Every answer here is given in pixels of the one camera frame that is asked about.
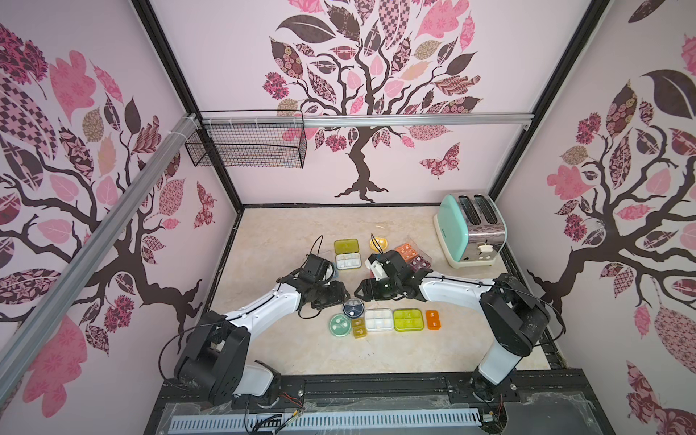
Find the white square pillbox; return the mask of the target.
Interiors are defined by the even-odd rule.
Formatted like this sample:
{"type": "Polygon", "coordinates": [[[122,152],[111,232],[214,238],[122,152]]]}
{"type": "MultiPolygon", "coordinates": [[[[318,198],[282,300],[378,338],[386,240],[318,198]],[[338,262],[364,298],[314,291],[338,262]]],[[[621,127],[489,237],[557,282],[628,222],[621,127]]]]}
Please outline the white square pillbox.
{"type": "Polygon", "coordinates": [[[384,333],[394,330],[393,312],[387,308],[367,309],[364,323],[369,333],[384,333]]]}

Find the lime green square pillbox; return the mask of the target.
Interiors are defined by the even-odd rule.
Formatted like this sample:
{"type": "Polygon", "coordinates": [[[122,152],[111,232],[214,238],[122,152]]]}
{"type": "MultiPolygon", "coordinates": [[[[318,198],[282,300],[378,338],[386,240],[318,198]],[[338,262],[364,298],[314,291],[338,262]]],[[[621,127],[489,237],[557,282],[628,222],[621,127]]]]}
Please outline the lime green square pillbox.
{"type": "Polygon", "coordinates": [[[423,314],[420,309],[396,309],[393,311],[393,328],[400,333],[418,332],[425,327],[423,314]]]}

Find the magenta small pillbox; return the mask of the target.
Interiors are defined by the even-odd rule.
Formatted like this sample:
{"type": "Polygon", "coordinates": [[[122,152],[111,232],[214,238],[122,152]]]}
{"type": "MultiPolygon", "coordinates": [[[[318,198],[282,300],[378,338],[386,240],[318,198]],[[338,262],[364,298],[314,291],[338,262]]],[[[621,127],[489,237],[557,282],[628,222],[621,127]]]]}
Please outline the magenta small pillbox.
{"type": "Polygon", "coordinates": [[[418,272],[422,270],[431,270],[431,262],[425,257],[417,255],[409,261],[409,265],[413,272],[418,272]]]}

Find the orange two-cell pillbox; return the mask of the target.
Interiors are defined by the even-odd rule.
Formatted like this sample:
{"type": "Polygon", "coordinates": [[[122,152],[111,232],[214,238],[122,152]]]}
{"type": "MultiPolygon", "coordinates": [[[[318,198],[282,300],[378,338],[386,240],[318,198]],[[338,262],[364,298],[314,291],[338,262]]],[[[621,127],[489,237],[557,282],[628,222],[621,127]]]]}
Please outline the orange two-cell pillbox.
{"type": "Polygon", "coordinates": [[[440,322],[440,314],[436,310],[427,310],[425,314],[427,328],[431,331],[437,331],[442,328],[442,322],[440,322]]]}

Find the yellow small pillbox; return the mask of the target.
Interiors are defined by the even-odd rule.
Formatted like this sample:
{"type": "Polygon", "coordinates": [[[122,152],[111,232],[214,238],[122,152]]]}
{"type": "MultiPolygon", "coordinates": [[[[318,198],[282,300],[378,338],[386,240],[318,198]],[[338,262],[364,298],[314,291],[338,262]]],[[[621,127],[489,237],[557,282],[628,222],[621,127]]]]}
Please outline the yellow small pillbox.
{"type": "Polygon", "coordinates": [[[352,320],[353,337],[356,339],[364,338],[368,335],[367,327],[363,318],[352,320]]]}

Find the green round pillbox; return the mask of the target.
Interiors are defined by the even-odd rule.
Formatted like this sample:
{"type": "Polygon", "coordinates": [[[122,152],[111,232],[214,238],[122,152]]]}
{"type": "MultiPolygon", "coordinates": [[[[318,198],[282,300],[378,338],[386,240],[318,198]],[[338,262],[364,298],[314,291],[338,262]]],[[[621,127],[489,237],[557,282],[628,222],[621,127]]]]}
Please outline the green round pillbox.
{"type": "Polygon", "coordinates": [[[337,314],[331,318],[328,328],[334,337],[345,337],[352,331],[352,320],[346,315],[337,314]]]}

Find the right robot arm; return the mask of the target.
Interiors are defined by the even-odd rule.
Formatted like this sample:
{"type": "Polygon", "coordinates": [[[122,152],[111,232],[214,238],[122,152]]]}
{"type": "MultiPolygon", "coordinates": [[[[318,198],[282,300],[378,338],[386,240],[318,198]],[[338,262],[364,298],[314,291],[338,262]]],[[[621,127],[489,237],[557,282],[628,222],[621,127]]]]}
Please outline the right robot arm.
{"type": "Polygon", "coordinates": [[[366,265],[373,276],[355,290],[364,302],[402,297],[462,306],[486,318],[494,342],[471,378],[479,389],[493,389],[509,378],[531,355],[550,321],[545,303],[508,273],[482,280],[449,277],[431,268],[414,268],[394,250],[370,255],[366,265]]]}

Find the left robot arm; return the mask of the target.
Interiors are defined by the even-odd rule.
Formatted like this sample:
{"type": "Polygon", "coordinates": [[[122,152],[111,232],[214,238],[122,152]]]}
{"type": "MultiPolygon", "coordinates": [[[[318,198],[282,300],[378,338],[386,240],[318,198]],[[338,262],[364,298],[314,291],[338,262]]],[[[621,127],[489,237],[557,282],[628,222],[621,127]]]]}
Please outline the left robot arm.
{"type": "Polygon", "coordinates": [[[300,268],[277,279],[249,306],[226,314],[206,313],[191,329],[172,381],[215,406],[236,396],[274,405],[282,375],[263,362],[248,362],[249,348],[270,326],[306,305],[320,312],[344,304],[349,294],[336,275],[334,263],[310,254],[300,268]]]}

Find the navy round pillbox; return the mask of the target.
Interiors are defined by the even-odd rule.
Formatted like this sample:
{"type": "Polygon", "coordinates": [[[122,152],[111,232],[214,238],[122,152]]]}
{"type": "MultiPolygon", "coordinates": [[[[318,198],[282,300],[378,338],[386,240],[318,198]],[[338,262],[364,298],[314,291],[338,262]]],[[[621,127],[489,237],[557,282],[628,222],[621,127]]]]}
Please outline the navy round pillbox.
{"type": "Polygon", "coordinates": [[[358,319],[364,315],[364,302],[357,298],[351,298],[343,304],[343,314],[350,319],[358,319]]]}

